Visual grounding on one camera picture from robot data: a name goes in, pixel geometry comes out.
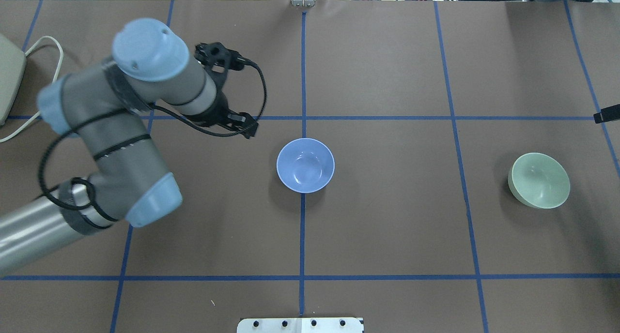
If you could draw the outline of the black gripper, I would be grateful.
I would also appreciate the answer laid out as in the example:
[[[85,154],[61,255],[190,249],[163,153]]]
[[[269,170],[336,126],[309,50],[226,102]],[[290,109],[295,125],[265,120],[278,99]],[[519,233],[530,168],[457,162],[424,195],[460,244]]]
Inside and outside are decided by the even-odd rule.
[[[256,136],[258,122],[246,112],[230,112],[228,99],[223,92],[217,92],[213,103],[202,113],[186,115],[194,125],[208,128],[214,125],[229,130],[230,136],[242,136],[250,139]]]

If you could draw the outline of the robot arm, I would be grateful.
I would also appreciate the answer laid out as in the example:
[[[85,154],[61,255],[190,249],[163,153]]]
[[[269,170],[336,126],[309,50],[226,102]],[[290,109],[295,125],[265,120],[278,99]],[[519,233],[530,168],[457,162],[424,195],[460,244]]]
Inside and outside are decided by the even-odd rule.
[[[197,44],[155,18],[137,18],[118,32],[111,55],[43,88],[37,97],[42,119],[58,135],[37,169],[41,194],[1,217],[1,275],[8,275],[82,238],[126,220],[143,227],[182,203],[180,188],[141,116],[166,113],[215,137],[254,137],[257,116],[230,110],[223,87],[230,70],[256,62],[222,43]],[[97,166],[87,177],[55,187],[45,169],[60,142],[82,139]]]

